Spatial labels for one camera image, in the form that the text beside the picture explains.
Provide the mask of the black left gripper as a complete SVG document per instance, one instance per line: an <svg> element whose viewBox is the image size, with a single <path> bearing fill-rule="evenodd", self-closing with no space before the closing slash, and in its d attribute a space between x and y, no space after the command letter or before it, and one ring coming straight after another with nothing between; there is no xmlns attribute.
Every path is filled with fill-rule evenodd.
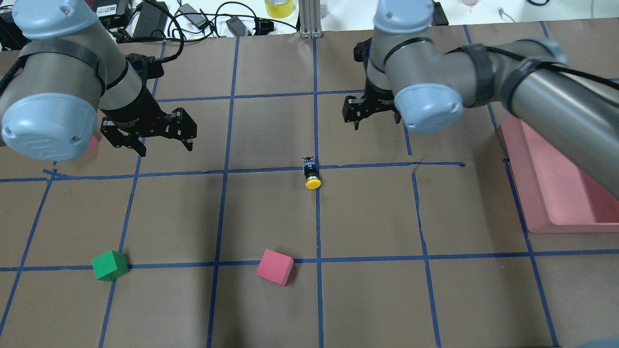
<svg viewBox="0 0 619 348"><path fill-rule="evenodd" d="M137 97L120 108L100 108L109 121L102 121L100 132L115 148L132 148L140 157L147 154L141 137L162 136L181 141L186 150L193 151L197 124L184 108L164 112L150 90L141 88Z"/></svg>

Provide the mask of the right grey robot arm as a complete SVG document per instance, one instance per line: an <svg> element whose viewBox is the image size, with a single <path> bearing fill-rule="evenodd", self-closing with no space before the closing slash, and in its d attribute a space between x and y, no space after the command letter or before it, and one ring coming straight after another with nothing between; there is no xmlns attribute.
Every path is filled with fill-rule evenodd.
<svg viewBox="0 0 619 348"><path fill-rule="evenodd" d="M373 37L354 48L365 67L363 96L346 97L343 121L358 128L374 113L434 133L465 108L501 102L606 192L617 198L618 84L568 67L549 38L469 44L442 54L429 33L431 0L381 0Z"/></svg>

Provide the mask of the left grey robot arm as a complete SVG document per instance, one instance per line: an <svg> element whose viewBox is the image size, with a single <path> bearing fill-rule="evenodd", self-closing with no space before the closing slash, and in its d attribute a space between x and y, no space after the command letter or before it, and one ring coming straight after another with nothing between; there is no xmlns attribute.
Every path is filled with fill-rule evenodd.
<svg viewBox="0 0 619 348"><path fill-rule="evenodd" d="M147 88L178 57L124 55L83 0L18 0L13 19L29 43L1 80L1 145L38 160L82 156L99 127L113 147L146 156L143 137L193 149L197 125L164 112Z"/></svg>

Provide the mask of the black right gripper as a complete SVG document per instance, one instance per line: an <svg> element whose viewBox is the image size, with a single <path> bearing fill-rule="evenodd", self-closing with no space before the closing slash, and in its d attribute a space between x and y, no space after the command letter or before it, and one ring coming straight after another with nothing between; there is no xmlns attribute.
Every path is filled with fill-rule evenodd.
<svg viewBox="0 0 619 348"><path fill-rule="evenodd" d="M391 90L378 87L366 78L364 92L361 98L347 96L343 102L342 116L345 123L352 123L354 130L359 129L360 122L374 113L393 112L396 125L401 122L400 113L394 102Z"/></svg>

